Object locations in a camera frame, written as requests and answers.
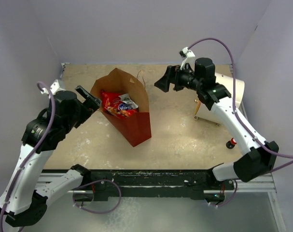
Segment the red cookie snack bag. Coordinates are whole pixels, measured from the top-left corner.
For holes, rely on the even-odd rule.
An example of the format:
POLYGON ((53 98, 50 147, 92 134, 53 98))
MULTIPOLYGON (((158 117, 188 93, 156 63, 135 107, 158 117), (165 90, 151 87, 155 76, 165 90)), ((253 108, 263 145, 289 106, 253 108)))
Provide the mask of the red cookie snack bag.
POLYGON ((126 119, 139 111, 139 106, 130 98, 129 94, 100 91, 104 112, 126 119))

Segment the red paper bag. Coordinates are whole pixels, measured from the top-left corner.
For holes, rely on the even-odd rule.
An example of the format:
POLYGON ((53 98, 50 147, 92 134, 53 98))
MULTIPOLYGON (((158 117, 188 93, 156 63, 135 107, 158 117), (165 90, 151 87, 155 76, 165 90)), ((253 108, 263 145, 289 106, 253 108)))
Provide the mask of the red paper bag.
POLYGON ((133 147, 151 138, 149 99, 143 81, 115 68, 95 81, 91 94, 101 99, 100 111, 133 147))

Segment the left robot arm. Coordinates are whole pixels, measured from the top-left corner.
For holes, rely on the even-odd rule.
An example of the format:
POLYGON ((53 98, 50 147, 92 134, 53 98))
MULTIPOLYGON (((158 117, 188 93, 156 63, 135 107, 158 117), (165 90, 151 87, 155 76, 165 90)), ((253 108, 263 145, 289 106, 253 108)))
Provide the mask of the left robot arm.
POLYGON ((91 171, 76 164, 56 181, 36 187, 58 143, 101 107, 101 99, 81 86, 74 92, 55 85, 47 87, 43 82, 37 86, 42 94, 49 96, 49 106, 26 126, 18 162, 0 196, 0 232, 4 222, 20 230, 36 224, 47 208, 67 191, 87 189, 91 185, 91 171))

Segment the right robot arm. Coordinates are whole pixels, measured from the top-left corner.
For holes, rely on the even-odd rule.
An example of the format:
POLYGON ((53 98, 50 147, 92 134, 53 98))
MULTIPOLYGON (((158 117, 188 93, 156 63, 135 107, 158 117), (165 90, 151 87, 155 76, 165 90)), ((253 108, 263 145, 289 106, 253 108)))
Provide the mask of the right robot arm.
POLYGON ((168 92, 170 84, 174 84, 175 91, 184 88, 194 90, 199 100, 227 127, 241 151, 242 157, 237 161, 212 168, 212 174, 206 178, 211 189, 218 189, 228 179, 249 182, 273 169, 276 161, 273 153, 279 151, 279 146, 274 141, 268 142, 238 109, 233 109, 230 92, 216 82, 215 65, 210 58, 196 59, 194 70, 188 64, 184 69, 179 65, 168 66, 154 85, 168 92))

